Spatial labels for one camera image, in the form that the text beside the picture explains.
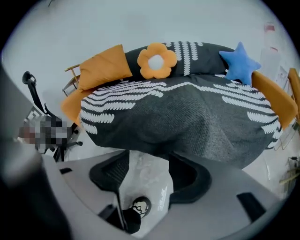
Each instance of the orange flower cushion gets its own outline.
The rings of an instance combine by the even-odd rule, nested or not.
[[[80,74],[81,90],[132,76],[122,45],[111,47],[80,64]]]
[[[141,50],[137,64],[145,79],[166,78],[171,68],[177,64],[176,53],[168,50],[162,43],[152,43],[147,49]]]

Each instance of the star-shaped pillow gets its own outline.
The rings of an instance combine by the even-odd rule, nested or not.
[[[241,42],[234,52],[219,51],[219,54],[229,66],[227,79],[240,79],[243,84],[252,85],[251,75],[255,70],[260,69],[261,65],[248,57]]]

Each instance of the shoe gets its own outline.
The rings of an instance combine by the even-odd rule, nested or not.
[[[131,208],[140,214],[141,218],[143,218],[149,214],[151,210],[151,202],[147,197],[138,197],[133,201]]]

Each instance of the square orange cushion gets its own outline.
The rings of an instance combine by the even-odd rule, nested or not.
[[[131,76],[123,46],[116,45],[80,64],[79,89],[88,90]]]

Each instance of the tile floor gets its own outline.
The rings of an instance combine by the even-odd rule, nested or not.
[[[94,144],[83,130],[74,136],[72,141],[82,141],[83,146],[74,146],[66,152],[65,160],[79,160],[99,156],[116,151],[114,148],[102,148]],[[300,136],[293,136],[283,150],[265,150],[255,161],[243,170],[261,183],[279,198],[286,196],[286,189],[279,184],[285,172],[289,169],[287,158],[299,156]],[[167,203],[173,192],[173,181],[168,172],[168,162],[159,158],[149,160],[147,155],[131,157],[129,171],[120,187],[120,200],[123,209],[130,207],[131,202],[142,195],[150,198],[153,204],[151,213],[142,219],[141,228],[133,236],[145,236],[167,213]]]

